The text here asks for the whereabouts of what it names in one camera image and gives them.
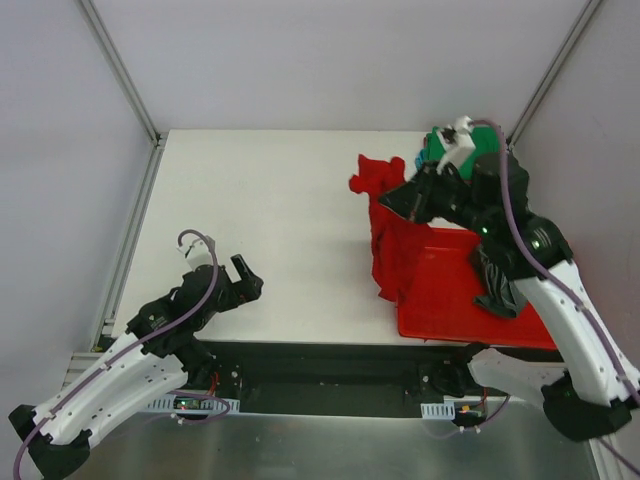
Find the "red t-shirt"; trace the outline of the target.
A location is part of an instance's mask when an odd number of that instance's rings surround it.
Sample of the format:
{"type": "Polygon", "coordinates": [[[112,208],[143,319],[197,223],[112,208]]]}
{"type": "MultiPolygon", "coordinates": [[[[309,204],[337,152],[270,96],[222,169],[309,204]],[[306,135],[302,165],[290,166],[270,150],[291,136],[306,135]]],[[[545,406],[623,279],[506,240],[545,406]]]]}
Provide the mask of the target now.
{"type": "Polygon", "coordinates": [[[434,235],[429,225],[410,223],[379,203],[379,197],[405,181],[405,162],[394,156],[390,160],[374,160],[361,154],[357,172],[349,180],[355,194],[369,198],[372,277],[379,296],[397,303],[403,300],[413,283],[419,254],[434,235]]]}

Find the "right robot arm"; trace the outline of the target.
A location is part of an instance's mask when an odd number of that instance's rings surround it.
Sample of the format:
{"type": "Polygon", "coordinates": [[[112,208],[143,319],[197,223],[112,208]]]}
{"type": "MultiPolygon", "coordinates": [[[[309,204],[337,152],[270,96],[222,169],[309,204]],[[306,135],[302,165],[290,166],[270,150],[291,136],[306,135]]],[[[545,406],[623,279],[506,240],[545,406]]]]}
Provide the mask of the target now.
{"type": "Polygon", "coordinates": [[[639,406],[639,370],[616,346],[582,283],[557,225],[528,206],[529,174],[510,153],[476,158],[470,181],[424,165],[378,202],[400,218],[443,218],[479,235],[484,253],[542,320],[564,362],[540,367],[476,343],[443,376],[453,395],[497,389],[541,409],[566,438],[583,442],[625,427],[639,406]]]}

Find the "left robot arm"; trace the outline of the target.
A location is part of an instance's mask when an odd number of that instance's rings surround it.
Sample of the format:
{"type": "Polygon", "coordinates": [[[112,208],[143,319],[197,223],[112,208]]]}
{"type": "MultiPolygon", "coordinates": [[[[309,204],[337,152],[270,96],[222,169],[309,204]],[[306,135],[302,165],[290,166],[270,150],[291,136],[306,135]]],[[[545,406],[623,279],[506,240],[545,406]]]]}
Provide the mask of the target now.
{"type": "Polygon", "coordinates": [[[52,399],[20,405],[8,416],[45,479],[77,471],[117,426],[156,398],[211,383],[218,365],[196,338],[217,313],[260,298],[263,280],[241,255],[231,258],[240,278],[222,266],[202,264],[179,286],[146,303],[102,356],[52,399]]]}

